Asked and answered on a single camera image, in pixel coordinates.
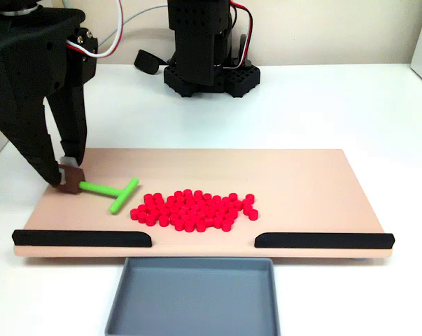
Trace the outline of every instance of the red wire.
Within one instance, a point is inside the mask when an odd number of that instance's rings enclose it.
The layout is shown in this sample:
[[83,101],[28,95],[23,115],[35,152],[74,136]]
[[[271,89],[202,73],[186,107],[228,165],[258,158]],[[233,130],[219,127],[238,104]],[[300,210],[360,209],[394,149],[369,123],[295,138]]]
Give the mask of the red wire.
[[251,12],[247,7],[240,5],[238,3],[233,2],[233,0],[230,0],[231,6],[234,6],[236,8],[242,9],[243,11],[246,11],[250,17],[250,29],[248,31],[248,36],[246,37],[246,52],[243,55],[242,64],[246,61],[246,56],[248,55],[248,49],[250,48],[250,42],[251,42],[251,35],[253,34],[253,16],[251,15]]
[[[111,56],[118,49],[120,40],[122,39],[123,31],[124,31],[124,20],[123,20],[124,10],[122,8],[122,2],[121,1],[119,1],[119,6],[120,6],[120,11],[122,12],[122,24],[121,24],[122,29],[121,29],[121,32],[120,32],[120,35],[119,35],[118,43],[115,45],[114,49],[110,52],[110,55],[108,55],[108,56]],[[68,49],[75,50],[77,53],[86,55],[82,50],[77,49],[76,47],[74,47],[72,45],[66,44],[66,47]]]

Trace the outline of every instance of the plastic tray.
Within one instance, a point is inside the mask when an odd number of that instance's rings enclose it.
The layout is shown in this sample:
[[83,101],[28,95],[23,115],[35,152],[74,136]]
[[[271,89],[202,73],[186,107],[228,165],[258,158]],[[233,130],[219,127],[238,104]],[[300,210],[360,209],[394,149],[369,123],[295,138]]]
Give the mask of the plastic tray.
[[127,258],[106,334],[277,336],[268,258]]

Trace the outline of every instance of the white table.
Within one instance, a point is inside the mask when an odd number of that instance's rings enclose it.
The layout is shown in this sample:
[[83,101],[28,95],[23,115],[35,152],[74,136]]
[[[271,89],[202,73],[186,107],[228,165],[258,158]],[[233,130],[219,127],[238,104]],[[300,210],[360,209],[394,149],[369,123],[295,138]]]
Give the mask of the white table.
[[[422,80],[406,64],[388,64],[263,67],[261,81],[243,99],[183,99],[161,74],[98,66],[85,87],[87,145],[344,149],[396,237],[394,254],[275,260],[282,333],[422,335]],[[11,234],[46,186],[8,144],[0,154],[0,335],[103,335],[123,258],[13,254]]]

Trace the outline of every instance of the beige board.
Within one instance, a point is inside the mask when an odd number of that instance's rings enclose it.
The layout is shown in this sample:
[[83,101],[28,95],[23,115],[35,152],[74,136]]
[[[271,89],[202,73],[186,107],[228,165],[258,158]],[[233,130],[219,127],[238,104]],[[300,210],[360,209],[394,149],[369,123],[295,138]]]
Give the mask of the beige board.
[[[263,232],[384,233],[342,150],[204,150],[88,148],[82,164],[86,179],[124,188],[140,184],[120,213],[111,197],[82,192],[68,195],[51,186],[44,192],[28,230],[142,231],[151,248],[15,246],[17,256],[266,256],[384,258],[391,250],[255,248]],[[173,195],[186,188],[213,195],[253,193],[259,219],[241,215],[231,232],[177,232],[132,221],[129,211],[146,193]]]

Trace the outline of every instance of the green handle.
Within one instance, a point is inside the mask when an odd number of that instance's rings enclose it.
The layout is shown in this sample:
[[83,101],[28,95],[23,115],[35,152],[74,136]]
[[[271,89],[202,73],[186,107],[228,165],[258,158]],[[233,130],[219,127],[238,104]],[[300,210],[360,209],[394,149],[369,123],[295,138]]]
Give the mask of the green handle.
[[92,191],[94,193],[109,195],[113,197],[117,197],[116,201],[112,203],[110,207],[110,211],[112,214],[115,214],[120,210],[120,207],[125,203],[127,198],[131,195],[133,190],[137,187],[139,184],[139,180],[137,178],[133,178],[128,185],[125,187],[124,190],[106,187],[104,185],[99,184],[93,184],[89,182],[80,182],[78,184],[78,187],[82,190],[86,191]]
[[83,189],[83,190],[92,191],[94,193],[99,193],[99,194],[104,194],[104,195],[109,195],[109,196],[114,196],[114,197],[119,197],[120,194],[122,194],[121,189],[110,188],[104,185],[98,185],[98,184],[93,184],[93,183],[84,182],[84,181],[80,182],[78,184],[78,187],[80,187],[80,189]]
[[139,180],[137,178],[133,178],[128,183],[127,187],[125,187],[125,189],[120,192],[120,195],[118,196],[117,200],[114,201],[114,203],[112,203],[110,207],[110,211],[112,214],[115,214],[119,211],[120,207],[125,203],[132,191],[135,189],[135,187],[137,187],[138,183]]

